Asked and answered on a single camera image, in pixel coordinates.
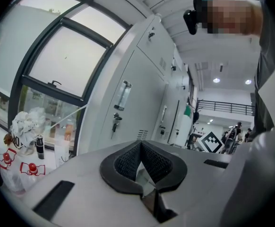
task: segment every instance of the bottle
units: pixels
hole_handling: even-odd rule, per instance
[[[3,154],[3,160],[0,161],[0,174],[7,188],[17,196],[21,196],[25,193],[25,189],[20,179],[19,163],[16,160],[16,154],[12,149],[8,149]]]
[[[35,163],[21,163],[20,178],[26,191],[45,176],[45,165],[36,166]]]
[[[43,160],[44,159],[44,147],[43,147],[43,137],[42,136],[37,138],[35,146],[37,148],[37,153],[38,153],[39,159]]]

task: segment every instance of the black slot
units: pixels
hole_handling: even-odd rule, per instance
[[[223,168],[226,169],[229,163],[226,162],[222,162],[222,161],[214,161],[214,160],[205,160],[204,161],[205,164],[211,165],[211,166],[216,166],[219,168]]]
[[[75,184],[60,181],[33,209],[35,213],[50,221]]]

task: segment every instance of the red bottle cap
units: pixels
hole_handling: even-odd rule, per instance
[[[11,159],[10,159],[10,156],[9,156],[9,153],[4,153],[3,154],[3,160],[6,164],[9,164],[11,163]]]
[[[36,174],[36,173],[38,172],[38,169],[37,169],[37,167],[36,167],[35,163],[31,163],[31,164],[29,164],[29,165],[28,165],[28,167],[29,167],[29,171],[30,171],[30,173],[32,173],[32,174]]]

